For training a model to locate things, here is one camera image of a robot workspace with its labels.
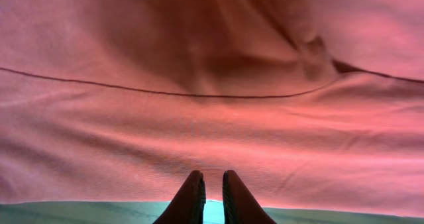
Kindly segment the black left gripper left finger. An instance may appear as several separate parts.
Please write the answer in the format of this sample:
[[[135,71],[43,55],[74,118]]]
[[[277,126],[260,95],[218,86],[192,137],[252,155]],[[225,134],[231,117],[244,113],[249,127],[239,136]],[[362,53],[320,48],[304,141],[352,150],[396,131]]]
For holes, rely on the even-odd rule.
[[[153,224],[202,224],[205,203],[203,174],[194,170]]]

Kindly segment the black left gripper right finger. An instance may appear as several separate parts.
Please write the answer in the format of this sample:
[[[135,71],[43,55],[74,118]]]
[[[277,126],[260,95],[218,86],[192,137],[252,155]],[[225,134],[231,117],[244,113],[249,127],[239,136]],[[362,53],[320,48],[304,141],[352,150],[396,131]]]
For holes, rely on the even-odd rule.
[[[225,224],[276,224],[234,170],[223,174]]]

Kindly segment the orange red t-shirt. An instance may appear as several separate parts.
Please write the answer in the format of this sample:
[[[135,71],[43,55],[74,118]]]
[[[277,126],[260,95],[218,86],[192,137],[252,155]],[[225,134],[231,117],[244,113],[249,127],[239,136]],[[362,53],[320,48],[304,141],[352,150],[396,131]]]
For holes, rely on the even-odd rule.
[[[423,216],[423,0],[1,0],[1,203]]]

